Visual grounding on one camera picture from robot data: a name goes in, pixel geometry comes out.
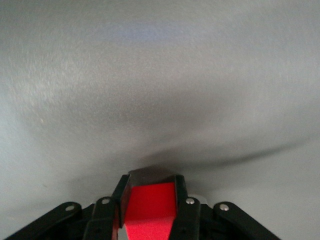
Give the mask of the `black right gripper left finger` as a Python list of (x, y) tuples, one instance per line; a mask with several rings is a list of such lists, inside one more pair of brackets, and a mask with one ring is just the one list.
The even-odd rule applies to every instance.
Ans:
[(112, 195), (83, 208), (65, 202), (8, 236), (8, 240), (117, 240), (131, 193), (131, 176), (122, 175)]

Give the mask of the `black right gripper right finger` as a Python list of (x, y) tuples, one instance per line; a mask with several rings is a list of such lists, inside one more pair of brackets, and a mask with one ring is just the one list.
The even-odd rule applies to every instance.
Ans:
[(279, 237), (232, 202), (213, 207), (188, 195), (183, 175), (174, 176), (177, 213), (172, 240), (278, 240)]

